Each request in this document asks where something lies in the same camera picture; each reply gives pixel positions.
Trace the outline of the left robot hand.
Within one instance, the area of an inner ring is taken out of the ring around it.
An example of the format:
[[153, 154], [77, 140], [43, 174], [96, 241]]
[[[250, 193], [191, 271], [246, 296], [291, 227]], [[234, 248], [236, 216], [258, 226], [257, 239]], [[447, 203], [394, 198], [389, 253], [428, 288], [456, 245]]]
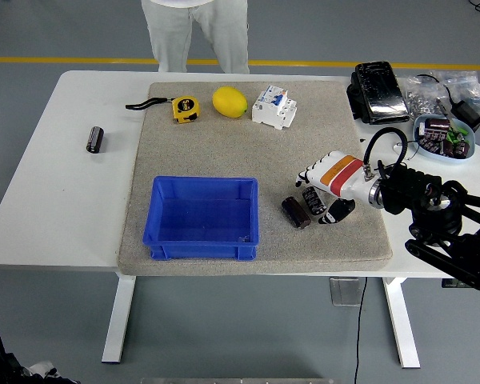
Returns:
[[52, 362], [38, 362], [26, 368], [26, 383], [44, 384], [80, 384], [80, 381], [64, 378], [60, 375]]

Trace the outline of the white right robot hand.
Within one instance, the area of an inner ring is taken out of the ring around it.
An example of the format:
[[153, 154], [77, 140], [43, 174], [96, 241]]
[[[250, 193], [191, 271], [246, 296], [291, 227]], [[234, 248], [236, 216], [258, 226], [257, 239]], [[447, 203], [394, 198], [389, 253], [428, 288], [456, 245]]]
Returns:
[[310, 185], [316, 190], [336, 197], [318, 219], [320, 224], [335, 224], [346, 218], [356, 207], [356, 204], [369, 205], [374, 202], [376, 177], [365, 179], [362, 160], [332, 151], [314, 164], [298, 173], [295, 185]]

